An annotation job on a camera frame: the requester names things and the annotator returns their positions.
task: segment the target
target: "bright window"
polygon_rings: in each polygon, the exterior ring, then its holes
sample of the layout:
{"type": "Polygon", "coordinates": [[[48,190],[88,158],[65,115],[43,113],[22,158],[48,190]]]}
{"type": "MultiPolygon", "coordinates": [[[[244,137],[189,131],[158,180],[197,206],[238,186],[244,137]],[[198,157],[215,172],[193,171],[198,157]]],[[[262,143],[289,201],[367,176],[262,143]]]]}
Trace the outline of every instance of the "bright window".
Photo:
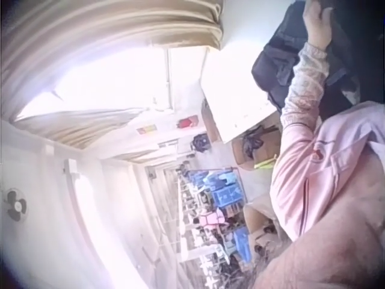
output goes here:
{"type": "Polygon", "coordinates": [[[167,51],[130,49],[68,72],[53,93],[32,100],[19,119],[57,111],[171,108],[167,51]]]}

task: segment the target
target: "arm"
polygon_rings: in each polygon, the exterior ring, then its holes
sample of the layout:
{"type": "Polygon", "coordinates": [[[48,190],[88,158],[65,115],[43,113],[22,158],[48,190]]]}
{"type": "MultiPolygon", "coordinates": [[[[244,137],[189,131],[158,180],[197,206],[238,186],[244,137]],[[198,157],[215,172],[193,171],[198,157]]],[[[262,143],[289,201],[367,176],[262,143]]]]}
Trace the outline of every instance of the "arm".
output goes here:
{"type": "Polygon", "coordinates": [[[314,132],[329,64],[326,52],[308,43],[299,55],[300,62],[294,67],[294,78],[282,109],[281,122],[283,129],[300,124],[314,132]]]}
{"type": "Polygon", "coordinates": [[[318,105],[328,75],[326,53],[306,43],[294,73],[282,111],[281,150],[270,191],[274,211],[292,240],[301,234],[304,186],[313,153],[310,144],[314,139],[318,105]]]}
{"type": "Polygon", "coordinates": [[[289,148],[301,151],[312,141],[329,71],[326,52],[306,43],[299,55],[300,62],[294,67],[294,78],[282,109],[281,154],[289,148]]]}

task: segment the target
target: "white panel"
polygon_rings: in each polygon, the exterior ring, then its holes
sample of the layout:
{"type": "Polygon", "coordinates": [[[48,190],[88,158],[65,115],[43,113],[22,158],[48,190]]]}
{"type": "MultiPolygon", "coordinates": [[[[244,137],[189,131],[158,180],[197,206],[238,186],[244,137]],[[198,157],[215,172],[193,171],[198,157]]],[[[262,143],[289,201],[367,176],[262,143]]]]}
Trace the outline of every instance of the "white panel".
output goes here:
{"type": "Polygon", "coordinates": [[[255,83],[251,68],[292,0],[226,0],[223,43],[210,52],[202,88],[224,142],[275,112],[255,83]]]}

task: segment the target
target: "curtain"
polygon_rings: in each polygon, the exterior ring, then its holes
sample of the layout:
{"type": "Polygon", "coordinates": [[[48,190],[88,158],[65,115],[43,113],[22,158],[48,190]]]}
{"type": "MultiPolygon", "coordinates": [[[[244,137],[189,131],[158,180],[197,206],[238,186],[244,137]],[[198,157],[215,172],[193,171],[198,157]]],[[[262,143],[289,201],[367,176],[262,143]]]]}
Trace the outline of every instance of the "curtain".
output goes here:
{"type": "Polygon", "coordinates": [[[105,120],[105,111],[15,122],[16,117],[35,96],[54,91],[71,68],[110,53],[142,46],[219,49],[221,9],[221,0],[20,1],[2,26],[1,117],[32,133],[84,147],[101,133],[127,124],[132,112],[108,111],[105,120]],[[80,139],[68,141],[71,134],[80,139]]]}
{"type": "Polygon", "coordinates": [[[13,125],[32,134],[84,149],[113,129],[137,117],[142,109],[65,111],[22,119],[13,125]]]}

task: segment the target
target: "pink jacket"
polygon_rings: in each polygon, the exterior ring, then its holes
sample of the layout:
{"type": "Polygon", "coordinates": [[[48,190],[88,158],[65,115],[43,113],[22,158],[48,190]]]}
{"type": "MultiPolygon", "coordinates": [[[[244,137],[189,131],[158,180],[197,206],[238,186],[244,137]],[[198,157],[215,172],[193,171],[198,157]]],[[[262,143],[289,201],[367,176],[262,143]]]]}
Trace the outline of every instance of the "pink jacket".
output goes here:
{"type": "Polygon", "coordinates": [[[384,105],[356,105],[315,131],[328,74],[326,53],[306,44],[300,58],[282,111],[281,150],[270,191],[274,212],[293,241],[333,203],[365,145],[385,164],[384,105]]]}

